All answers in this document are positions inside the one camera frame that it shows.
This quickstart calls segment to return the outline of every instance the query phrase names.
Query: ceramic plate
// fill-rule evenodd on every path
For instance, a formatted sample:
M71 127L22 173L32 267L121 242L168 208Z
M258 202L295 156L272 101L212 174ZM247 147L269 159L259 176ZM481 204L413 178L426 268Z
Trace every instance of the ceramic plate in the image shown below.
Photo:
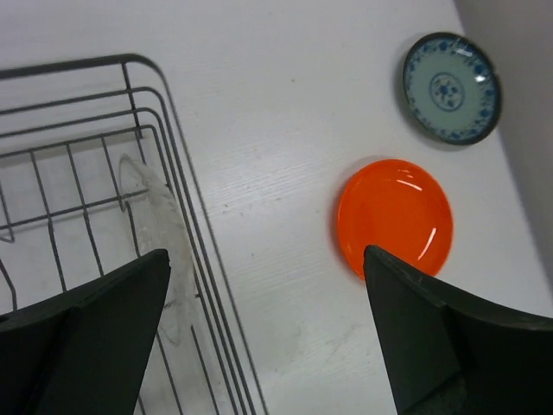
M340 249L362 279L369 245L435 276L454 231L438 182L415 164L394 159L369 164L352 177L340 197L337 227Z
M415 43L403 81L412 114L447 143L477 143L499 121L501 88L493 65L459 35L434 33Z

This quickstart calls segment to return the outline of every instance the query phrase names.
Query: plate rim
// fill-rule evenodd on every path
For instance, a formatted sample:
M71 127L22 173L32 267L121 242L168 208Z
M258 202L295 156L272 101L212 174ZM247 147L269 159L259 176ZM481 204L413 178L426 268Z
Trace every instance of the plate rim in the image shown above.
M407 96L407 89L405 88L405 81L406 81L405 77L406 77L406 73L407 73L406 69L407 69L407 66L408 66L408 62L410 61L410 58L413 56L413 54L424 43L426 43L428 41L435 40L435 39L444 39L444 38L445 39L461 40L461 41L465 42L468 46L473 48L476 51L476 53L480 56L480 58L490 68L490 73L492 75L492 79L493 79L493 82L494 82L494 84L496 86L496 90L497 90L497 93L495 94L495 111L493 112L493 115L490 119L490 122L488 123L486 128L478 136L476 136L474 138L471 138L469 140L450 140L450 139L447 139L446 137L443 137L439 134L436 134L436 133L432 132L431 130L426 128L426 126L421 122L420 119L418 119L418 117L413 113L413 111L411 110L410 105L409 105L409 97ZM410 47L409 51L407 52L407 55L405 55L404 64L403 64L403 67L402 67L402 89L404 90L405 104L409 108L409 112L410 112L411 116L413 116L413 118L417 121L417 123L419 125L421 125L422 128L426 132L428 132L428 134L430 134L432 137L436 137L440 141L443 141L444 143L448 143L448 144L452 144L452 145L459 145L459 146L471 145L471 144L476 144L476 143L482 141L484 138L486 138L487 136L490 135L490 133L495 129L495 127L497 127L497 125L499 123L499 119L501 117L501 113L503 111L503 87L501 86L501 81L499 79L499 76L498 76L498 73L495 69L495 66L492 63L492 60L488 57L486 52L484 52L484 50L482 50L475 42L473 42L470 39L466 38L466 36L459 35L459 34L456 34L456 33L453 33L453 32L443 31L443 32L429 33L429 34L424 35L423 37L421 37L418 41L416 41L413 44L413 46Z

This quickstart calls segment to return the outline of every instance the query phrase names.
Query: blue and white plate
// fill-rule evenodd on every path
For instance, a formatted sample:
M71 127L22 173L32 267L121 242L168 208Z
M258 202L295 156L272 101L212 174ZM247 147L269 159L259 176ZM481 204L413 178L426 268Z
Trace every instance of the blue and white plate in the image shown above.
M501 87L492 63L453 33L426 35L410 49L404 92L416 119L447 143L477 143L499 121Z

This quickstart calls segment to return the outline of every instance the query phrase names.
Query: white wall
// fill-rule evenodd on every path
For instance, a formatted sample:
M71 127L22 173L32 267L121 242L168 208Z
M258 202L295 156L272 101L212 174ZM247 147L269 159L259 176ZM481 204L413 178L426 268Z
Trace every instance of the white wall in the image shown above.
M553 2L456 3L467 36L490 54L499 72L505 153L553 279Z

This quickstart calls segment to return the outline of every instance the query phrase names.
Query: blue floral pattern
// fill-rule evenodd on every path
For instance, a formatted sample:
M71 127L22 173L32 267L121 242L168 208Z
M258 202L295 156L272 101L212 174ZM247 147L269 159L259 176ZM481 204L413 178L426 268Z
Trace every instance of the blue floral pattern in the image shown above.
M438 108L445 112L453 112L463 105L465 89L452 73L440 72L430 80L429 95Z
M416 105L416 97L411 91L413 73L425 57L434 54L460 56L465 65L473 70L481 92L480 108L472 123L465 128L459 130L438 129L424 116ZM429 93L432 101L442 110L455 111L463 104L464 92L462 91L462 84L458 80L455 81L456 78L453 77L453 80L447 76L443 76L444 74L451 75L450 73L437 73L433 81L436 80L438 82L436 85L433 85L432 81L430 82ZM432 134L453 144L479 141L484 138L482 137L483 134L490 132L490 125L498 120L497 112L500 111L500 90L493 69L488 63L487 58L479 50L470 44L470 42L456 35L444 34L442 38L431 35L427 41L419 44L417 48L411 49L404 65L404 90L410 110L419 122Z

